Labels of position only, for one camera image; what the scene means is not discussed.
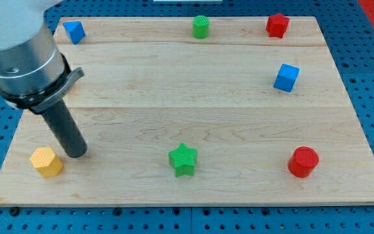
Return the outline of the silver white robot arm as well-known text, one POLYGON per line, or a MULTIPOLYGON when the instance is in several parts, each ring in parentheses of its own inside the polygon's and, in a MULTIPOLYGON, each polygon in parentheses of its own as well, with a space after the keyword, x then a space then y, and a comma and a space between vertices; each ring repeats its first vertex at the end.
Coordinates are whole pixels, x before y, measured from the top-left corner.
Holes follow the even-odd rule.
POLYGON ((65 65, 44 12, 59 0, 0 0, 0 90, 13 96, 38 93, 65 65))

